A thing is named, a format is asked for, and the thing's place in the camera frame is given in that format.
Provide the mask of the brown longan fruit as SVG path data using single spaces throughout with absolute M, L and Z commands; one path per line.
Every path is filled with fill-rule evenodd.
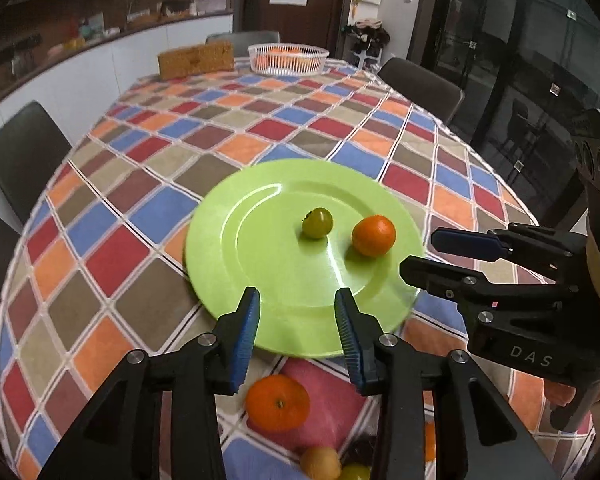
M 312 480 L 337 480 L 341 474 L 338 452 L 326 446 L 307 448 L 300 458 L 300 468 Z

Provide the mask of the large orange mandarin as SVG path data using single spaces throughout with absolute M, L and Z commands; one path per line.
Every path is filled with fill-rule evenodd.
M 375 214 L 362 219 L 353 228 L 352 246 L 365 257 L 385 255 L 396 242 L 396 227 L 385 216 Z

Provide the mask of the green tomato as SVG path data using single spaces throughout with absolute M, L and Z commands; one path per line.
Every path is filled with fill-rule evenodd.
M 320 240 L 332 232 L 334 219 L 325 208 L 318 207 L 309 211 L 302 220 L 302 233 L 311 240 Z
M 370 480 L 370 467 L 349 464 L 341 469 L 338 480 Z

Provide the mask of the woven wicker box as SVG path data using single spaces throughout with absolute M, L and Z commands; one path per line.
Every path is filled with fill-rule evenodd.
M 162 80 L 234 70 L 234 48 L 229 41 L 196 44 L 158 55 Z

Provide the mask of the green plastic plate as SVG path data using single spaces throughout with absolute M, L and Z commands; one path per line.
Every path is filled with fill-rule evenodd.
M 302 220 L 318 207 L 332 214 L 334 226 L 311 240 Z M 375 214 L 394 224 L 396 242 L 370 258 L 353 248 L 351 234 Z M 400 263 L 424 253 L 410 212 L 376 181 L 332 162 L 282 159 L 240 170 L 212 188 L 193 213 L 184 260 L 214 318 L 234 311 L 244 289 L 254 287 L 261 298 L 257 347 L 313 359 L 342 352 L 334 310 L 341 287 L 384 330 L 397 328 L 417 295 L 400 278 Z

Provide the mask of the small orange mandarin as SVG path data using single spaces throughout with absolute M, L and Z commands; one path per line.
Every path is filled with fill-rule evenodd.
M 309 417 L 310 409 L 311 400 L 306 388 L 285 375 L 258 380 L 245 398 L 250 424 L 271 434 L 298 429 Z

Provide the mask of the dark chair right side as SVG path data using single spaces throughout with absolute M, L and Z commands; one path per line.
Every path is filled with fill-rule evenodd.
M 445 125 L 452 122 L 464 91 L 431 70 L 403 58 L 389 58 L 378 77 L 401 96 L 423 107 Z

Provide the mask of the white plastic fruit basket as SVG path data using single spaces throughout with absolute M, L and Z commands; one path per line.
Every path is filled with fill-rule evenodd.
M 314 76 L 325 68 L 329 50 L 306 44 L 254 44 L 248 48 L 251 70 L 266 76 Z

